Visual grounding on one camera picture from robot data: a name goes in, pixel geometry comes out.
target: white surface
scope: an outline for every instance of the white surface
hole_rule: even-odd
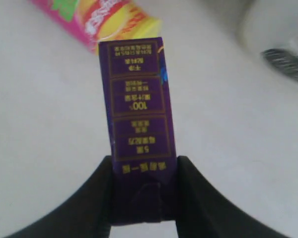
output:
[[[251,61],[199,0],[164,20],[178,154],[241,209],[298,238],[298,84]],[[0,0],[0,237],[41,218],[109,154],[98,59],[26,0]],[[176,237],[173,223],[111,237]]]
[[[244,19],[243,44],[254,54],[298,37],[298,0],[256,0]]]

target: white table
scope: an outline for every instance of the white table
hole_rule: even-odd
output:
[[[298,84],[253,62],[200,0],[142,5],[164,21],[178,154],[298,238]],[[109,153],[98,58],[26,0],[0,0],[0,237],[65,201]],[[111,237],[177,236],[172,222],[143,229]]]

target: gold border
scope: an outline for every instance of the gold border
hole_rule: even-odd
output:
[[[168,127],[168,121],[167,121],[167,116],[166,115],[158,115],[158,116],[139,116],[139,117],[127,117],[127,118],[117,118],[117,119],[113,119],[113,132],[114,132],[114,137],[116,135],[116,131],[115,131],[115,122],[117,121],[122,121],[122,120],[131,120],[131,119],[155,119],[155,118],[163,118],[164,119],[164,123],[165,123],[165,132],[166,132],[166,137],[167,137],[167,146],[168,146],[168,153],[166,154],[151,154],[151,155],[142,155],[142,156],[131,156],[131,157],[122,157],[122,158],[118,158],[117,157],[117,147],[116,147],[116,143],[114,145],[114,159],[117,162],[121,162],[121,161],[130,161],[130,160],[143,160],[143,159],[156,159],[156,158],[163,158],[163,157],[171,157],[171,144],[170,144],[170,137],[169,137],[169,127]]]
[[[138,111],[138,112],[127,112],[127,113],[115,113],[115,108],[114,108],[114,93],[113,93],[113,81],[118,81],[118,80],[126,80],[126,79],[158,79],[159,80],[159,85],[160,85],[160,93],[161,93],[161,100],[162,100],[162,110],[160,111],[154,111],[154,110],[147,110],[147,111]],[[163,95],[163,88],[162,85],[160,84],[160,77],[159,76],[133,76],[133,77],[123,77],[123,78],[115,78],[110,80],[110,100],[111,100],[111,114],[112,117],[123,117],[123,116],[130,116],[130,115],[143,115],[143,114],[165,114],[165,102],[164,102],[164,95]]]
[[[121,74],[113,74],[112,73],[112,61],[111,61],[111,51],[110,51],[110,47],[113,45],[119,46],[119,45],[123,45],[123,46],[128,46],[128,45],[134,45],[134,44],[155,44],[156,49],[158,49],[158,43],[157,41],[135,41],[135,42],[130,42],[130,43],[123,43],[123,42],[119,42],[119,43],[108,43],[107,45],[107,50],[108,50],[108,67],[109,67],[109,78],[118,78],[118,77],[126,77],[126,76],[134,76],[135,73],[121,73]],[[137,75],[155,75],[155,74],[159,74],[159,54],[156,53],[155,51],[152,52],[153,54],[156,54],[157,56],[157,69],[158,71],[156,72],[137,72]]]

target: purple box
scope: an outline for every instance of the purple box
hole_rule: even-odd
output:
[[[176,213],[176,152],[162,38],[101,42],[114,171],[112,223]]]

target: purple cardboard box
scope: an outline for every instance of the purple cardboard box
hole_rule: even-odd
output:
[[[173,220],[176,152],[162,38],[101,42],[112,224]]]

